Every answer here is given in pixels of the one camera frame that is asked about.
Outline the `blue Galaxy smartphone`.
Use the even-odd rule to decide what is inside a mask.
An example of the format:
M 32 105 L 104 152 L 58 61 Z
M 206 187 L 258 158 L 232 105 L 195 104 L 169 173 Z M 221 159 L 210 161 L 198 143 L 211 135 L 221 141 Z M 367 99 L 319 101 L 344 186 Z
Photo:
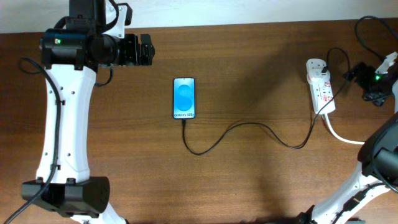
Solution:
M 193 119 L 195 112 L 195 79 L 175 78 L 173 118 Z

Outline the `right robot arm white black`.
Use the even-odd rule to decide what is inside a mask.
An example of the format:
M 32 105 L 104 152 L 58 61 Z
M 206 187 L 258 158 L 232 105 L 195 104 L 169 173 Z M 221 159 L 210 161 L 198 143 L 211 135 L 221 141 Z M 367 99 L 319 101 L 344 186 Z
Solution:
M 372 199 L 397 191 L 397 106 L 394 115 L 358 153 L 352 176 L 329 198 L 300 213 L 294 223 L 348 223 Z

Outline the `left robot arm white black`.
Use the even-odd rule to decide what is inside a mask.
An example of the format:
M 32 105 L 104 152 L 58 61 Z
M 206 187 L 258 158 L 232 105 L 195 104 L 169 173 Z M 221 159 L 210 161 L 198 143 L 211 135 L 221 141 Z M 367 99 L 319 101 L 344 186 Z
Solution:
M 34 180 L 22 184 L 26 205 L 79 223 L 124 223 L 111 206 L 107 177 L 90 174 L 88 114 L 101 67 L 148 66 L 149 34 L 127 34 L 132 8 L 114 1 L 70 1 L 69 14 L 45 31 L 36 65 L 47 86 L 42 157 Z

